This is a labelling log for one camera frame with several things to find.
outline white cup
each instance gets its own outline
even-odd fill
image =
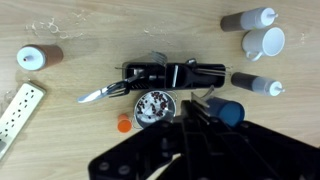
[[[242,40],[242,48],[250,61],[261,56],[275,56],[281,52],[285,42],[283,31],[278,28],[250,31]]]

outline small bowl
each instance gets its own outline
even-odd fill
[[[141,128],[156,121],[172,122],[176,114],[176,100],[164,91],[150,91],[144,94],[134,107],[134,119]]]

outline white cap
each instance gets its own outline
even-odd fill
[[[274,81],[269,85],[269,96],[278,96],[282,92],[285,92],[285,89],[282,88],[282,84],[279,81]]]
[[[278,14],[272,8],[261,8],[261,11],[256,15],[256,28],[264,28],[270,26]]]
[[[46,56],[40,49],[25,46],[19,50],[17,61],[26,70],[39,70],[46,64]]]

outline knife blade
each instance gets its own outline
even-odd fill
[[[121,87],[122,87],[122,81],[117,82],[117,83],[113,83],[107,87],[98,89],[98,90],[93,91],[89,94],[86,94],[86,95],[79,97],[78,103],[86,103],[86,102],[91,102],[91,101],[96,101],[96,100],[102,99],[102,98],[108,96],[109,94],[111,94],[116,89],[119,89]]]

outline white power strip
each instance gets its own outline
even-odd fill
[[[37,107],[45,90],[24,83],[0,119],[0,160]]]

